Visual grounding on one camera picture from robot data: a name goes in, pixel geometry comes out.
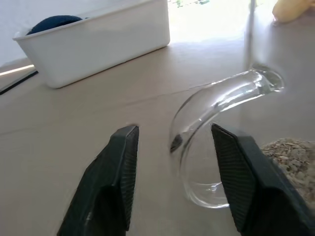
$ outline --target white plastic box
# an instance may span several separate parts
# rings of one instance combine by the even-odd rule
[[[166,0],[129,0],[81,14],[82,21],[17,41],[45,78],[60,88],[169,43]]]

